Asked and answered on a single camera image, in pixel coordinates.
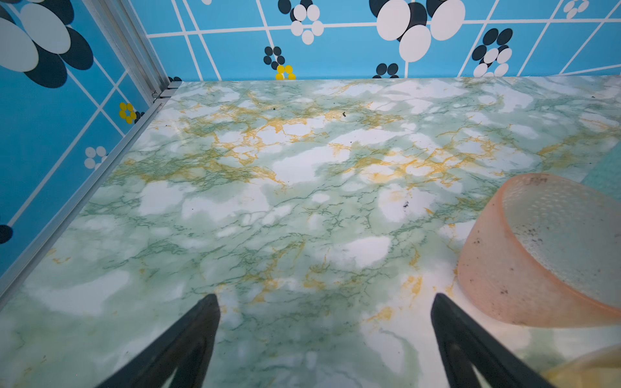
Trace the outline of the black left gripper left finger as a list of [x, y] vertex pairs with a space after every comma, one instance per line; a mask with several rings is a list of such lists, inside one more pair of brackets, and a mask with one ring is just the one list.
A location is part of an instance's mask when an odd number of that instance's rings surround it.
[[221, 311], [209, 294], [100, 387], [201, 387], [205, 380]]

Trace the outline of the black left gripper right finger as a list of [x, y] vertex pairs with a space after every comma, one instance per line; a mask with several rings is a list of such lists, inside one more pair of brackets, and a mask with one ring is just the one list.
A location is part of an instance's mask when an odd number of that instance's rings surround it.
[[430, 312], [438, 349], [451, 387], [550, 387], [445, 294], [436, 294]]

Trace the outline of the short pink dimpled cup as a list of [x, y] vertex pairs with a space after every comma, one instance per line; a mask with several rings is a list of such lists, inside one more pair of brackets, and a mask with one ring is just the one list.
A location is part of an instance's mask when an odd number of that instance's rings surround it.
[[537, 328], [616, 325], [620, 204], [559, 176], [515, 176], [476, 220], [457, 274], [471, 303], [501, 322]]

